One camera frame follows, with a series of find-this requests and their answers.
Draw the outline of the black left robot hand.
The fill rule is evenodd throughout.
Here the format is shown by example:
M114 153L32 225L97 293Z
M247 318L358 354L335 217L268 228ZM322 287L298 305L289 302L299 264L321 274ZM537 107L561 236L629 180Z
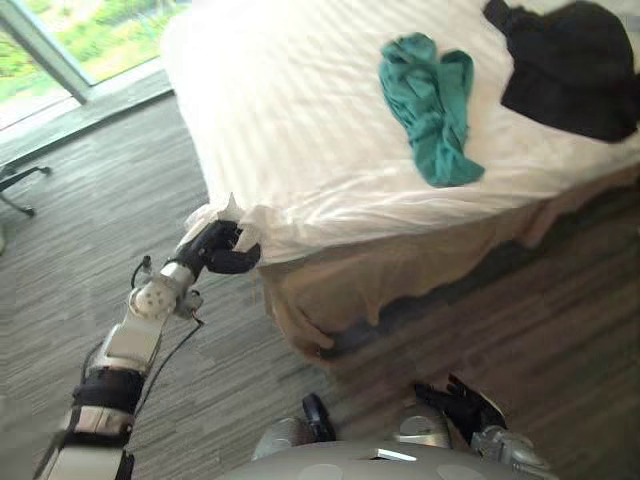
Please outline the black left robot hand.
M215 274L237 275L252 270L261 258L256 243L246 252L235 251L242 230L233 221L215 220L200 230L193 239L178 246L168 263L189 269L197 279L204 268Z

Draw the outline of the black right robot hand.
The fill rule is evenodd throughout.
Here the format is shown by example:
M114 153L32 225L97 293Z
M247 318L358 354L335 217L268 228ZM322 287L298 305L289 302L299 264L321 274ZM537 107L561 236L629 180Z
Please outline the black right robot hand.
M507 428L505 417L495 402L450 374L444 391L431 384L413 383L416 398L441 411L471 445L473 436L489 427Z

